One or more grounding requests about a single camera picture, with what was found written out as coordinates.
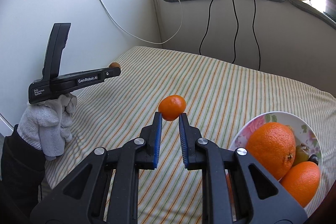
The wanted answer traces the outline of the left white gloved hand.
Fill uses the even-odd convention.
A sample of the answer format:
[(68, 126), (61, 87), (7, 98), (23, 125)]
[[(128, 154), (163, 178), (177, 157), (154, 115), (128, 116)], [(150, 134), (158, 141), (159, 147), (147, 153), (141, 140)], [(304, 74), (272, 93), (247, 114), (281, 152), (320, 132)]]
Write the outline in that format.
[(62, 94), (55, 100), (29, 104), (18, 124), (18, 135), (30, 146), (42, 151), (53, 161), (64, 154), (66, 143), (72, 140), (72, 117), (77, 97)]

